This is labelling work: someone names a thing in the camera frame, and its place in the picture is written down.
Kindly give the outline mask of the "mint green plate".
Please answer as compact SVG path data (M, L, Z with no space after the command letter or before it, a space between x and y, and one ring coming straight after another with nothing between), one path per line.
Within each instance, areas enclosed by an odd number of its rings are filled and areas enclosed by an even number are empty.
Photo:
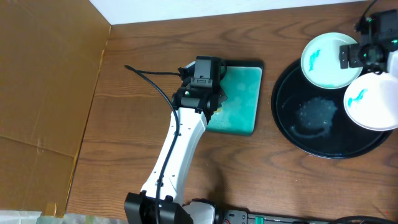
M340 65L340 46L356 44L352 37L330 32L312 39L304 48L301 68L305 78L320 88L343 88L359 77L362 68L345 68Z

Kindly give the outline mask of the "white pink plate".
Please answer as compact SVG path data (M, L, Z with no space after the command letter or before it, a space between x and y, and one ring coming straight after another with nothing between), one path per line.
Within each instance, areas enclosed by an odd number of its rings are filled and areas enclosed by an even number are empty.
M389 73L367 73L355 79L346 89L343 102L349 118L362 128L397 128L397 77Z

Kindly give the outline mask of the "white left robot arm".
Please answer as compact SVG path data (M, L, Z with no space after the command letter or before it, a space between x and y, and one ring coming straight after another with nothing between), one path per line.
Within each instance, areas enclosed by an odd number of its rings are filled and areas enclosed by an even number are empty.
M214 203L184 205L183 194L197 144L225 98L220 86L186 86L168 101L171 120L158 160L141 191L129 193L124 202L129 223L223 222L223 212Z

